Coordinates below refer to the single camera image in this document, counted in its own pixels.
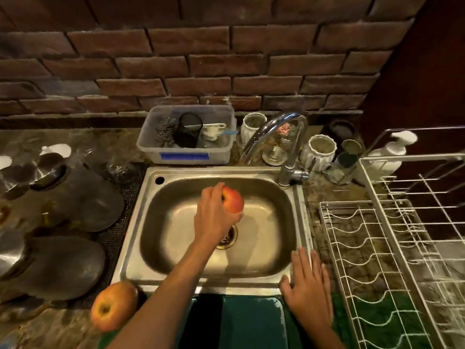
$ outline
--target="faucet spout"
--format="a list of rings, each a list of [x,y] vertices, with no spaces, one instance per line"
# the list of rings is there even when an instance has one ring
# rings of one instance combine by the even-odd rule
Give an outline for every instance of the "faucet spout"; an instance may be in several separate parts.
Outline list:
[[[304,140],[305,129],[308,126],[307,117],[303,113],[299,111],[287,111],[265,123],[265,125],[258,129],[247,142],[240,156],[241,161],[245,164],[249,164],[257,148],[263,144],[274,131],[290,121],[297,121],[297,134],[289,152],[289,156],[279,173],[278,184],[281,186],[289,186],[292,180],[308,179],[307,172],[295,168],[297,158],[299,157],[299,150]]]

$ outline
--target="soap dispenser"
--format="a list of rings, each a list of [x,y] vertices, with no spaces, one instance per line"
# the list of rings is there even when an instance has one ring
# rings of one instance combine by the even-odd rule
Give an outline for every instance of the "soap dispenser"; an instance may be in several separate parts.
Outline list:
[[[407,153],[407,149],[405,147],[415,143],[418,140],[417,135],[412,131],[393,132],[391,137],[395,138],[396,140],[388,142],[382,148],[372,150],[368,154],[368,157],[405,155]],[[365,170],[372,182],[377,181],[375,183],[381,183],[382,176],[391,176],[396,170],[400,168],[401,165],[402,161],[400,160],[380,160],[365,166]],[[360,168],[358,168],[354,178],[359,184],[364,185],[364,179],[361,178],[361,173],[362,171]]]

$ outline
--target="apple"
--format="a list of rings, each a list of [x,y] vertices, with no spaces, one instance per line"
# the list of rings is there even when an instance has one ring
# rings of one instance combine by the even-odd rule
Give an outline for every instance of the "apple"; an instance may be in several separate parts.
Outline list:
[[[93,302],[91,320],[102,332],[120,329],[137,310],[137,288],[119,281],[102,290]]]
[[[228,186],[223,186],[221,200],[223,201],[226,211],[229,213],[236,214],[244,209],[244,200],[240,193]]]

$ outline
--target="clear plastic bin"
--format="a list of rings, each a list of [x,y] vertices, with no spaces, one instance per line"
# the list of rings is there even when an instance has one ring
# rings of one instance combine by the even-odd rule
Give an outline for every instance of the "clear plastic bin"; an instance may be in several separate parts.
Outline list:
[[[147,154],[155,164],[223,165],[229,162],[236,135],[218,137],[216,148],[165,148],[161,147],[155,129],[162,119],[179,119],[185,112],[198,115],[204,124],[224,123],[226,130],[236,130],[234,109],[230,105],[160,105],[152,108],[137,139],[137,148]]]

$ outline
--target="brick wall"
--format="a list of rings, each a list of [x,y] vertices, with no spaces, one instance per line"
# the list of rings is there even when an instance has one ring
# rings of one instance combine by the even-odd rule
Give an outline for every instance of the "brick wall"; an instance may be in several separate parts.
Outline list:
[[[425,0],[0,0],[0,114],[354,109]]]

